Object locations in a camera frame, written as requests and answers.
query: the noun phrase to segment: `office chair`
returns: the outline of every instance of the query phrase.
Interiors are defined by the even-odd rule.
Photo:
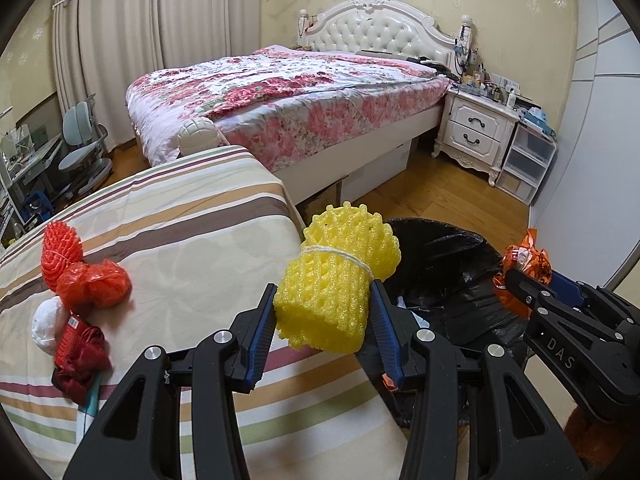
[[[65,172],[80,170],[68,186],[65,196],[71,199],[75,194],[83,196],[91,193],[111,173],[111,160],[102,156],[107,129],[103,124],[95,124],[89,105],[82,101],[66,112],[62,134],[72,151],[60,161],[58,169]]]

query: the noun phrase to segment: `tufted headboard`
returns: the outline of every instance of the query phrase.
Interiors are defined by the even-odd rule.
[[[308,18],[306,10],[300,15]],[[473,21],[462,16],[470,45]],[[302,45],[318,52],[377,50],[403,56],[426,56],[460,70],[455,39],[440,32],[433,16],[397,0],[346,0],[318,14],[302,35]]]

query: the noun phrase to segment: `bed sheet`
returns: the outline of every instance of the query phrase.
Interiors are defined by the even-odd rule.
[[[424,111],[449,85],[414,63],[271,46],[145,75],[127,91],[127,107],[153,166],[178,157],[185,120],[207,116],[277,171]]]
[[[147,346],[191,348],[229,327],[300,254],[302,225],[282,184],[240,146],[144,171],[56,218],[78,231],[88,262],[111,258],[133,284],[127,301],[89,318],[113,364],[100,405]],[[39,228],[0,264],[0,403],[31,454],[60,479],[86,418],[52,386],[53,359],[31,339],[33,313],[52,297],[41,250]],[[276,335],[258,387],[234,400],[254,480],[399,475],[406,441],[353,355],[296,352]],[[191,392],[183,391],[185,480],[194,478],[190,408]]]

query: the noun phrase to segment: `floral comforter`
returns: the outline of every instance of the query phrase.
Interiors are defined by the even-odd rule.
[[[178,157],[184,121],[205,116],[277,171],[430,108],[449,84],[410,62],[270,46],[147,74],[126,101],[153,166]]]

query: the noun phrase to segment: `yellow foam net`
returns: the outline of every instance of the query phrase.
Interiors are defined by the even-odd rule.
[[[398,239],[382,216],[349,202],[327,206],[304,234],[303,253],[287,266],[273,299],[280,337],[296,349],[305,344],[336,353],[356,352],[369,314],[366,267],[374,278],[391,276],[400,263]]]

